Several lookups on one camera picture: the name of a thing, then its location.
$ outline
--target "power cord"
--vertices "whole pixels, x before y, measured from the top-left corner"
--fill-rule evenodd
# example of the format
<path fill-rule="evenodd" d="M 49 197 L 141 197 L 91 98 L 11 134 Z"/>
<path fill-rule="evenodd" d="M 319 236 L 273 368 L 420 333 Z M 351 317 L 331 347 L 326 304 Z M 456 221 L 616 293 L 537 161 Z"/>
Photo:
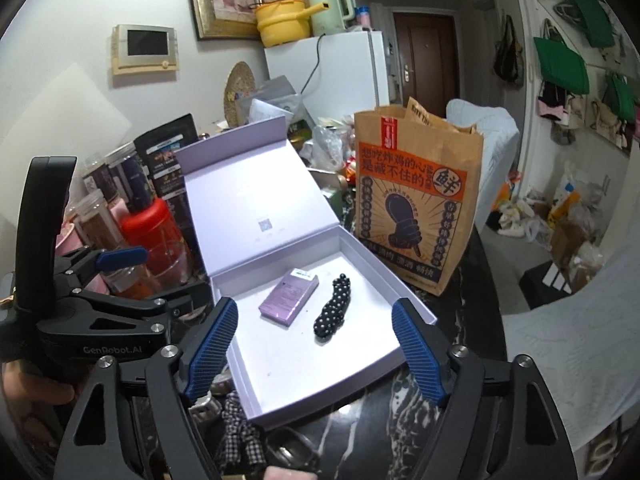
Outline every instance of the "power cord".
<path fill-rule="evenodd" d="M 302 87 L 302 90 L 300 91 L 300 95 L 302 95 L 305 92 L 306 87 L 309 85 L 309 82 L 311 81 L 311 78 L 314 76 L 314 74 L 316 73 L 316 70 L 318 70 L 318 67 L 320 66 L 320 41 L 322 41 L 322 38 L 324 38 L 325 36 L 326 34 L 322 34 L 318 38 L 318 42 L 316 43 L 316 56 L 318 56 L 318 62 L 316 63 L 316 66 L 314 67 L 314 69 L 311 71 L 311 74 L 309 75 L 309 79 L 306 80 L 305 85 Z"/>

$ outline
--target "open box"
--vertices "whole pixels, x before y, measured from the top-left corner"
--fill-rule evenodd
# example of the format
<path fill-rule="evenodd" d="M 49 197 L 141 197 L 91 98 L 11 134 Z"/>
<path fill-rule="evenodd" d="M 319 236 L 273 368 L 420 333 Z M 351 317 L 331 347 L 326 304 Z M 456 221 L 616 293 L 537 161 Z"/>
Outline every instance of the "open box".
<path fill-rule="evenodd" d="M 391 306 L 409 300 L 435 316 L 340 226 L 287 140 L 284 118 L 201 140 L 176 154 L 215 300 L 238 304 L 227 359 L 244 411 L 266 429 L 355 393 L 404 361 Z M 258 306 L 292 268 L 320 284 L 290 327 Z M 343 326 L 327 342 L 313 323 L 341 273 L 351 280 Z"/>

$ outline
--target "qr code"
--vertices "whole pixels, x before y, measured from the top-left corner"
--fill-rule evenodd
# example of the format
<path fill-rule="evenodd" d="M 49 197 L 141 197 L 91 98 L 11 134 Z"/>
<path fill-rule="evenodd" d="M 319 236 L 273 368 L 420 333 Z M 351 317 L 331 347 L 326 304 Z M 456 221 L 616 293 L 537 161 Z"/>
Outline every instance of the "qr code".
<path fill-rule="evenodd" d="M 258 224 L 260 225 L 260 231 L 262 232 L 268 231 L 269 229 L 273 229 L 273 226 L 271 225 L 271 220 L 269 220 L 268 218 L 266 220 L 260 220 Z"/>

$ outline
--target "red lid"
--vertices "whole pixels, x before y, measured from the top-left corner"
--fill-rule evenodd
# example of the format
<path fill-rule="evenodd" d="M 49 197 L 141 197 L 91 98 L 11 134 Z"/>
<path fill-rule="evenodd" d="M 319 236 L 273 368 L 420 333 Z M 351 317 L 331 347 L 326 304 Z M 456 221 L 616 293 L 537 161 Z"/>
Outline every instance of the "red lid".
<path fill-rule="evenodd" d="M 122 232 L 127 234 L 142 234 L 157 228 L 167 218 L 171 218 L 171 212 L 164 200 L 156 198 L 144 211 L 126 215 L 120 222 Z"/>

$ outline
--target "black and white gingham scrunchie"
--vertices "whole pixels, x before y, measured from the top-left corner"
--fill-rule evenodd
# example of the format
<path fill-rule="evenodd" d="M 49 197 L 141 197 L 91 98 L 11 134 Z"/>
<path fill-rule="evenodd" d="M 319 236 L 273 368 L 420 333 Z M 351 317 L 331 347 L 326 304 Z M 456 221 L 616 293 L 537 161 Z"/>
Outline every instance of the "black and white gingham scrunchie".
<path fill-rule="evenodd" d="M 225 468 L 229 464 L 237 464 L 241 460 L 240 443 L 244 444 L 244 451 L 249 464 L 266 465 L 260 442 L 260 432 L 246 420 L 244 410 L 240 405 L 238 392 L 235 390 L 226 396 L 225 409 L 222 411 L 225 421 L 224 446 L 221 446 L 220 464 Z"/>

